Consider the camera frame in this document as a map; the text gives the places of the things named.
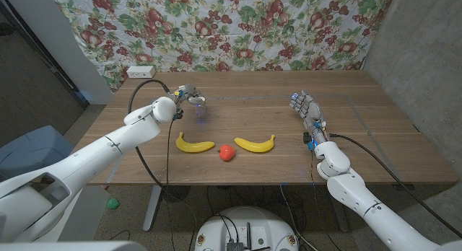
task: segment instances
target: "power outlet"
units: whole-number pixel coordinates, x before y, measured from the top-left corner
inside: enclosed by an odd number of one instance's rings
[[[153,66],[130,66],[127,70],[129,78],[148,78],[151,79],[156,74]]]

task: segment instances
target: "floral fabric backdrop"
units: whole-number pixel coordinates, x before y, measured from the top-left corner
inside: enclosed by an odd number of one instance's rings
[[[55,0],[116,91],[157,71],[359,69],[391,0]]]

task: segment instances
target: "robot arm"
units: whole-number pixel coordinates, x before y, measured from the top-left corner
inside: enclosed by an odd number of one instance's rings
[[[314,99],[302,91],[294,94],[290,107],[302,117],[310,133],[312,151],[318,159],[319,175],[327,180],[329,193],[363,218],[390,250],[436,250],[439,246],[375,197],[364,180],[350,167],[348,157],[326,133],[326,122]]]
[[[180,118],[182,101],[194,101],[200,95],[192,84],[191,91],[186,93],[181,88],[129,113],[123,119],[125,126],[60,162],[0,183],[0,242],[31,242],[50,231],[92,178],[135,146],[156,137],[160,133],[159,123]],[[40,192],[30,187],[31,181],[44,175],[54,182]]]

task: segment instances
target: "wall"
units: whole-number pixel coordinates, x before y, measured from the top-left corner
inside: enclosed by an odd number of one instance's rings
[[[55,0],[116,91],[157,71],[359,69],[391,0]]]
[[[364,67],[459,176],[462,175],[461,8],[462,0],[393,0]],[[426,203],[462,230],[462,184],[450,186],[439,194],[431,193],[436,188],[418,185],[415,194],[431,196]],[[398,213],[424,236],[438,244],[457,239],[423,208],[412,205],[407,194],[391,187],[377,193],[400,203],[401,207],[396,205]],[[386,250],[366,226],[358,227],[357,233],[360,249]]]
[[[90,104],[107,104],[113,94],[75,43],[54,0],[9,0]]]

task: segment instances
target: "banana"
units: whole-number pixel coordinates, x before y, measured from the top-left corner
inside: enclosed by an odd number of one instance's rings
[[[215,143],[210,141],[205,141],[201,143],[188,143],[183,140],[183,132],[180,132],[180,136],[176,139],[176,146],[181,150],[188,153],[199,153],[202,151],[209,150],[214,147]]]
[[[242,138],[234,138],[234,142],[247,151],[255,153],[263,153],[269,151],[274,146],[274,135],[271,135],[271,139],[263,143],[253,143]]]

